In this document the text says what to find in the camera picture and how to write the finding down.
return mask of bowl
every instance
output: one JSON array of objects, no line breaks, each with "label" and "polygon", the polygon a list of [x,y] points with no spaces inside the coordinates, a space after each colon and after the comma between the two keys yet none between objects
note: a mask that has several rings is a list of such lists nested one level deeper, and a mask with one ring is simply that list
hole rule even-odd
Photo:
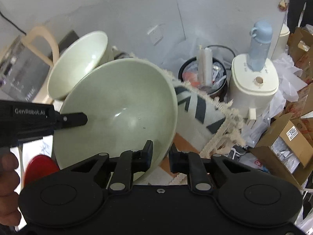
[{"label": "bowl", "polygon": [[48,79],[48,95],[64,100],[74,86],[97,66],[113,60],[105,32],[84,35],[67,48],[55,63]]},{"label": "bowl", "polygon": [[108,62],[85,76],[66,97],[61,114],[84,112],[86,125],[57,130],[54,152],[61,169],[101,152],[118,157],[153,141],[151,168],[166,156],[177,122],[177,98],[170,78],[141,59]]}]

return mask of water bottle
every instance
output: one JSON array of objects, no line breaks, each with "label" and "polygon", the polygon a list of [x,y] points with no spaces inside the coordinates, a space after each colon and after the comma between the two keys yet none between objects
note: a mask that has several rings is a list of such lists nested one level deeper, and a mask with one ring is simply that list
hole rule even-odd
[{"label": "water bottle", "polygon": [[261,71],[269,53],[273,29],[265,20],[258,21],[250,31],[251,44],[247,64],[253,71]]}]

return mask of red object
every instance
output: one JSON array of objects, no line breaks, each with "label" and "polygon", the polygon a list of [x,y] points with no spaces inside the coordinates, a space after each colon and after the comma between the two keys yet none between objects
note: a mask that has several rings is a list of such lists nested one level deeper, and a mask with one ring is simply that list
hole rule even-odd
[{"label": "red object", "polygon": [[49,156],[37,155],[29,162],[26,168],[24,186],[59,170],[60,168]]}]

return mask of beige handle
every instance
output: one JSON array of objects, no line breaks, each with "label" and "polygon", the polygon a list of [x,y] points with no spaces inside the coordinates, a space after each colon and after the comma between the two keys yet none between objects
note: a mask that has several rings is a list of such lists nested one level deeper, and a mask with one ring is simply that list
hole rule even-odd
[{"label": "beige handle", "polygon": [[[38,36],[43,37],[49,43],[52,50],[53,62],[43,53],[41,53],[34,45],[31,44],[31,42]],[[22,37],[21,42],[25,47],[27,47],[36,56],[38,56],[40,59],[42,59],[46,64],[50,65],[51,67],[59,59],[59,49],[57,41],[55,40],[54,36],[44,26],[35,26],[32,30],[30,30],[30,32],[26,36]]]}]

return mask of white cylindrical container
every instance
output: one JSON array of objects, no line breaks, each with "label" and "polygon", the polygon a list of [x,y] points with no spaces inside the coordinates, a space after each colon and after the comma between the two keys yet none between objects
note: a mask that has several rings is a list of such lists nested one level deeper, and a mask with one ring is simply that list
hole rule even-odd
[{"label": "white cylindrical container", "polygon": [[281,28],[281,33],[279,34],[279,38],[278,38],[271,60],[277,59],[282,53],[285,52],[289,35],[290,35],[290,31],[289,31],[288,26],[283,24],[283,27]]},{"label": "white cylindrical container", "polygon": [[267,59],[264,68],[258,72],[248,67],[247,57],[247,54],[240,54],[233,59],[228,91],[229,99],[233,100],[232,107],[238,109],[244,118],[249,117],[249,111],[255,112],[256,117],[260,116],[279,86],[271,60]]}]

